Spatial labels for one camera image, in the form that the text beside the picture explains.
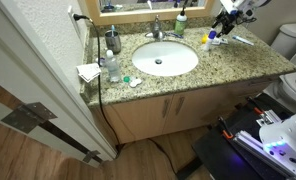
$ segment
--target granite countertop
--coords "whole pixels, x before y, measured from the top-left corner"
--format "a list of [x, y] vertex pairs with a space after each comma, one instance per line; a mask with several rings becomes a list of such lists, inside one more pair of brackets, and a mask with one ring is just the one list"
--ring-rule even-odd
[[[121, 35], [122, 50], [117, 55], [121, 75], [135, 76], [143, 80], [136, 88], [127, 83], [110, 83], [108, 72], [103, 68], [101, 75], [102, 102], [114, 104], [147, 97], [184, 92], [209, 86], [223, 85], [237, 81], [261, 78], [271, 75], [285, 74], [296, 70], [295, 66], [257, 38], [243, 26], [235, 29], [225, 38], [229, 45], [211, 46], [209, 52], [202, 50], [201, 37], [208, 32], [209, 27], [186, 29], [184, 39], [166, 37], [164, 41], [176, 41], [191, 47], [199, 57], [199, 63], [192, 71], [174, 77], [158, 77], [141, 72], [131, 61], [133, 52], [140, 46], [155, 42], [146, 38], [146, 33]], [[238, 35], [251, 42], [254, 46], [233, 40]], [[104, 39], [101, 45], [106, 47]], [[98, 105], [97, 80], [84, 84], [81, 89], [82, 97], [89, 107]]]

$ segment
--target white sink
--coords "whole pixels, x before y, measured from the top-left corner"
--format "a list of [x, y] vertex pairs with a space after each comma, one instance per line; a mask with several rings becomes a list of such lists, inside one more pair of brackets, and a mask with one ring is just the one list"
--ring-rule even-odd
[[198, 56], [183, 44], [155, 42], [138, 48], [132, 55], [132, 63], [147, 74], [177, 76], [193, 70]]

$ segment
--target backsplash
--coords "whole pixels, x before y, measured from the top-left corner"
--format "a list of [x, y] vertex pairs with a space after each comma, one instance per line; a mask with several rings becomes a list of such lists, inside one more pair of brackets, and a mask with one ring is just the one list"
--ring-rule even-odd
[[[197, 28], [204, 26], [211, 26], [214, 23], [215, 17], [202, 17], [202, 18], [188, 18], [186, 28]], [[161, 21], [161, 26], [163, 31], [174, 30], [176, 19]], [[129, 24], [116, 24], [116, 31], [120, 35], [123, 34], [136, 34], [143, 32], [150, 32], [152, 22], [139, 22], [139, 23], [129, 23]], [[104, 36], [105, 32], [111, 29], [111, 26], [98, 26], [98, 31], [100, 36]], [[90, 38], [95, 37], [95, 31], [93, 27], [90, 27]]]

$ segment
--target cabinet door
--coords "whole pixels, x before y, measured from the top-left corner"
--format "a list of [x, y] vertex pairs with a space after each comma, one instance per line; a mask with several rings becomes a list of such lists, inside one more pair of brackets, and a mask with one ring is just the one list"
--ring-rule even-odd
[[174, 95], [164, 134], [209, 124], [204, 119], [227, 104], [223, 87], [211, 87]]
[[104, 107], [121, 143], [162, 134], [173, 95], [148, 98]]

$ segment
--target faucet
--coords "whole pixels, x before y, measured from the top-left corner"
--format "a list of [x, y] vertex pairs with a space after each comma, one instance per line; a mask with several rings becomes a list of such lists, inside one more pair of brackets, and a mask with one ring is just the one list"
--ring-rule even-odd
[[152, 29], [152, 35], [153, 35], [153, 38], [155, 38], [158, 41], [162, 41], [166, 36], [166, 33], [161, 30], [159, 15], [156, 15], [155, 17], [155, 22]]

